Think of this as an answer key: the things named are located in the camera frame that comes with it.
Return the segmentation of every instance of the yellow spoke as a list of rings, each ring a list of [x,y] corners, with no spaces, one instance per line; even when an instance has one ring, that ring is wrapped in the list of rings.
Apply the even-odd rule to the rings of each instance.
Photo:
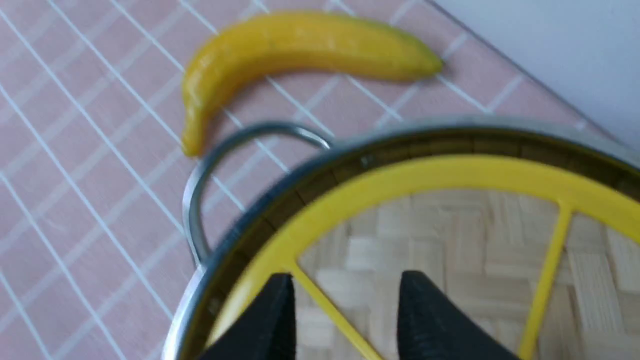
[[[529,318],[527,319],[527,325],[525,326],[524,335],[522,336],[522,342],[520,343],[520,349],[518,351],[518,356],[520,356],[522,360],[531,360],[536,349],[538,333],[540,332],[545,311],[547,310],[547,303],[551,296],[551,287],[554,285],[554,280],[556,279],[556,270],[560,264],[572,214],[573,208],[568,204],[560,202],[560,214],[558,214],[556,227],[551,237],[551,242],[549,243],[547,257],[542,266],[540,280],[538,281],[536,294],[533,298],[533,305],[529,312]]]
[[[295,263],[288,266],[291,275],[302,285],[316,304],[329,316],[335,326],[367,360],[383,360],[371,344],[349,323],[333,302],[322,292],[314,281]]]

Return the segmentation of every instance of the woven bamboo mat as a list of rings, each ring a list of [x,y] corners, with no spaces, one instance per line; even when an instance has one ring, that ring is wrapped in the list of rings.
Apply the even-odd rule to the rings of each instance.
[[[339,225],[301,267],[386,359],[397,359],[400,275],[417,269],[487,333],[516,352],[556,205],[475,190],[420,193]],[[298,359],[361,359],[296,284]],[[540,360],[640,359],[640,247],[581,214],[538,341]]]

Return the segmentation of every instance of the metal handle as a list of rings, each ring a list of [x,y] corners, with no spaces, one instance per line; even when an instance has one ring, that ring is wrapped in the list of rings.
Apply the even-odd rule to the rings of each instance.
[[[196,267],[201,265],[211,253],[200,217],[202,193],[209,175],[215,166],[217,166],[230,151],[250,140],[267,134],[281,134],[295,137],[324,149],[329,149],[332,146],[332,141],[328,139],[329,137],[316,130],[291,122],[270,121],[248,126],[226,138],[215,147],[196,168],[193,169],[187,180],[184,196],[182,197],[182,221],[184,222],[184,230]]]

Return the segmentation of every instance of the banana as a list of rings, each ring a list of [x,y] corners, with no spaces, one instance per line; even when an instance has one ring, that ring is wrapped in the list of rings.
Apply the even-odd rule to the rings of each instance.
[[[316,69],[415,81],[441,68],[419,39],[382,22],[323,12],[259,15],[227,28],[191,60],[182,82],[182,150],[200,155],[209,119],[242,86],[268,74]]]

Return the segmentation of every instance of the yellow plastic frame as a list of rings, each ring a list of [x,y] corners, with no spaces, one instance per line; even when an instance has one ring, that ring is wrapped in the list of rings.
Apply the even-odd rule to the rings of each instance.
[[[318,198],[290,219],[247,266],[214,326],[217,339],[244,311],[269,276],[289,272],[309,292],[365,359],[382,360],[296,259],[336,225],[396,197],[446,188],[480,188],[524,193],[554,201],[559,215],[540,274],[518,355],[533,356],[572,214],[580,211],[640,244],[640,204],[566,170],[533,161],[485,155],[451,155],[408,160],[364,173]]]

